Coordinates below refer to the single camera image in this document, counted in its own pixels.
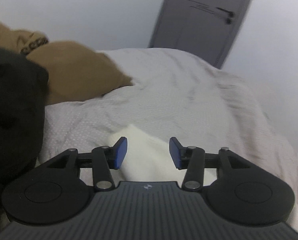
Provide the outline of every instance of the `black bag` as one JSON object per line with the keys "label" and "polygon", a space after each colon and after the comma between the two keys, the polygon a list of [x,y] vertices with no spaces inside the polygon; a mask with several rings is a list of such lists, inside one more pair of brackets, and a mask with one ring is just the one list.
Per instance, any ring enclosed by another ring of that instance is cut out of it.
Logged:
{"label": "black bag", "polygon": [[43,139],[48,72],[0,48],[0,191],[34,168]]}

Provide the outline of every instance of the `tan garment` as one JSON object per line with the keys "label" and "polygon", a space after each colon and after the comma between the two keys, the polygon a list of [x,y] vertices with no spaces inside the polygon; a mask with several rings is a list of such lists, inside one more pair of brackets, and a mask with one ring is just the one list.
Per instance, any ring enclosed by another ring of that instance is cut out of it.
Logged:
{"label": "tan garment", "polygon": [[46,43],[48,43],[48,38],[41,32],[11,30],[0,23],[0,48],[27,55]]}
{"label": "tan garment", "polygon": [[74,41],[43,45],[32,51],[27,59],[49,72],[47,105],[85,101],[132,85],[131,78],[105,54],[96,53]]}

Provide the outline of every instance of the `door frame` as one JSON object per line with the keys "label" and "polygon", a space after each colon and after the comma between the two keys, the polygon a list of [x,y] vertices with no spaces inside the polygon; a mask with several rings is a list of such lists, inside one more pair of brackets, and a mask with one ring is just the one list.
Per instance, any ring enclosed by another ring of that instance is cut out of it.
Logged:
{"label": "door frame", "polygon": [[[237,15],[239,15],[239,16],[237,18],[235,18],[235,20],[234,20],[234,22],[235,22],[234,26],[233,26],[231,32],[229,33],[229,35],[226,39],[225,45],[222,47],[220,55],[217,58],[216,64],[214,66],[215,68],[218,68],[218,69],[222,68],[223,62],[225,61],[227,55],[229,54],[229,51],[230,51],[230,49],[233,45],[233,42],[236,38],[236,35],[237,35],[238,31],[240,29],[240,26],[241,26],[242,21],[245,17],[245,14],[246,14],[246,12],[249,8],[250,1],[251,0],[242,0],[242,2],[240,4],[240,7],[237,11]],[[162,4],[162,7],[160,9],[160,13],[159,13],[159,16],[157,18],[156,25],[155,25],[155,28],[153,30],[153,34],[151,36],[148,48],[154,48],[153,44],[154,44],[154,41],[156,39],[156,35],[158,33],[158,29],[159,29],[159,26],[160,26],[161,21],[162,21],[162,17],[164,15],[164,10],[165,10],[165,7],[166,7],[166,3],[167,3],[167,0],[164,0],[164,2]]]}

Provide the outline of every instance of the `white bedsheet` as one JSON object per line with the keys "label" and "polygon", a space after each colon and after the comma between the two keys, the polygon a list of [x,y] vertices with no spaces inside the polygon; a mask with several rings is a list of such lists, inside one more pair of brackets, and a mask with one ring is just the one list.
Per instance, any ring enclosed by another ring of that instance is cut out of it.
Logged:
{"label": "white bedsheet", "polygon": [[[106,144],[134,124],[164,142],[217,153],[222,146],[286,181],[298,204],[298,155],[268,125],[252,92],[240,78],[173,49],[106,51],[134,78],[134,86],[86,102],[46,107],[40,161],[75,147],[79,152]],[[82,175],[91,179],[87,173]]]}

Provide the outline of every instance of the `silver screw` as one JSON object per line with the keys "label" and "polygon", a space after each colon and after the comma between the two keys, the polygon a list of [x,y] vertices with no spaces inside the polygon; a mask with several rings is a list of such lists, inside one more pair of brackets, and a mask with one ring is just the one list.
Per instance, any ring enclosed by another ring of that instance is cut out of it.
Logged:
{"label": "silver screw", "polygon": [[107,180],[102,180],[102,181],[97,182],[96,186],[99,189],[109,189],[112,187],[112,183]]}
{"label": "silver screw", "polygon": [[184,186],[188,189],[198,189],[200,188],[200,183],[194,180],[187,181]]}

